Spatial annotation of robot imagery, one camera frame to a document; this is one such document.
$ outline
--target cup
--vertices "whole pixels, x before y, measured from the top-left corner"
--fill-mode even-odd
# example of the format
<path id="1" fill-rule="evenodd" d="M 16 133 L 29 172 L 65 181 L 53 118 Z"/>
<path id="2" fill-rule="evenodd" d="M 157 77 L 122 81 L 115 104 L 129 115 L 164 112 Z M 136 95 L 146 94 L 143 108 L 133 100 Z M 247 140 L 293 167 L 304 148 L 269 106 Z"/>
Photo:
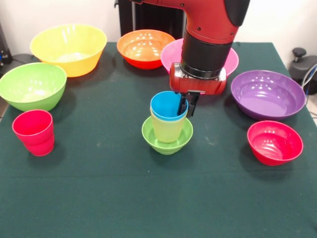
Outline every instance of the cup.
<path id="1" fill-rule="evenodd" d="M 186 100 L 186 110 L 178 116 L 180 99 L 180 94 L 164 91 L 156 94 L 151 100 L 153 130 L 155 137 L 161 142 L 176 141 L 182 131 L 188 112 L 188 102 Z"/>
<path id="2" fill-rule="evenodd" d="M 45 156 L 54 148 L 53 117 L 44 110 L 20 114 L 12 124 L 15 135 L 34 156 Z"/>

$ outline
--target orange bowl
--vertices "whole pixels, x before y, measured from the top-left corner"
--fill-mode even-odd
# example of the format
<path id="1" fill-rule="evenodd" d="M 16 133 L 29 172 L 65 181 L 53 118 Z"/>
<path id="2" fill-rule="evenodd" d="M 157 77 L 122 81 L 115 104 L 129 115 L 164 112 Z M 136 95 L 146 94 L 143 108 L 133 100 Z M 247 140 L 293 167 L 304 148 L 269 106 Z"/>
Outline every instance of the orange bowl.
<path id="1" fill-rule="evenodd" d="M 161 52 L 172 41 L 175 39 L 162 31 L 137 30 L 122 36 L 117 49 L 131 65 L 140 69 L 155 69 L 162 66 Z"/>

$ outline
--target yellow bowl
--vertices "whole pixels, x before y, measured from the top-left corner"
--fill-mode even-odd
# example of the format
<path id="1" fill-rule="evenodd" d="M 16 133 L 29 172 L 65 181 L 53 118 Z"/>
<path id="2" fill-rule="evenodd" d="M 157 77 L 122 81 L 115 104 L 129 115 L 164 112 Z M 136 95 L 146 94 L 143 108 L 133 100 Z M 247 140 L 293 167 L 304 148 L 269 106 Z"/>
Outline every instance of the yellow bowl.
<path id="1" fill-rule="evenodd" d="M 96 67 L 106 43 L 105 33 L 97 27 L 68 24 L 36 35 L 30 50 L 42 62 L 62 67 L 67 77 L 77 77 Z"/>

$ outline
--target purple bowl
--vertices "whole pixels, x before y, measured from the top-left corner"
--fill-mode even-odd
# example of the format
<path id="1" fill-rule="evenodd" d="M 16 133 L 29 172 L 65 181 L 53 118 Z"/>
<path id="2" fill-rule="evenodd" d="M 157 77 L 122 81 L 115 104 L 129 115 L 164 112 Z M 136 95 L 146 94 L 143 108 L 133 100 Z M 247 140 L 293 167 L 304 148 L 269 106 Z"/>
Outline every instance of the purple bowl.
<path id="1" fill-rule="evenodd" d="M 238 75 L 232 81 L 231 92 L 239 108 L 257 120 L 283 120 L 300 111 L 306 100 L 293 79 L 266 70 Z"/>

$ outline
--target dark green table surface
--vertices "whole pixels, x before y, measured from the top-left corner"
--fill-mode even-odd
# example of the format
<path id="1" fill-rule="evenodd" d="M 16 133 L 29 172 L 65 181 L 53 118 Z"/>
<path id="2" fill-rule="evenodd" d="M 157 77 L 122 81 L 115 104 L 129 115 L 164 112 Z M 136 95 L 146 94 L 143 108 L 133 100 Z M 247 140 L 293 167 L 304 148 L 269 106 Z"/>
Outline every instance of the dark green table surface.
<path id="1" fill-rule="evenodd" d="M 287 74 L 273 44 L 235 43 L 240 65 L 220 96 L 200 98 L 194 135 L 162 156 L 143 140 L 150 99 L 168 90 L 164 68 L 142 71 L 108 43 L 96 69 L 70 78 L 52 110 L 55 149 L 30 155 L 0 123 L 0 238 L 316 238 L 317 128 L 306 108 L 283 122 L 302 155 L 267 167 L 246 132 L 255 121 L 230 94 L 247 70 Z"/>

